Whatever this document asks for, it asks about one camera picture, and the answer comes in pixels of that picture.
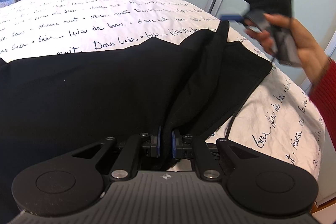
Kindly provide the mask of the right hand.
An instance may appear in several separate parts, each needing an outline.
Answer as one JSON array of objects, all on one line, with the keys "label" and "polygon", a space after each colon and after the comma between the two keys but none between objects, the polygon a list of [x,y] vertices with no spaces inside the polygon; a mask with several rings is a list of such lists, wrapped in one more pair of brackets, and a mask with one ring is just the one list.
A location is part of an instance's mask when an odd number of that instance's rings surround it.
[{"label": "right hand", "polygon": [[302,68],[312,84],[316,84],[329,66],[330,59],[313,35],[297,20],[278,14],[265,14],[270,24],[290,30]]}]

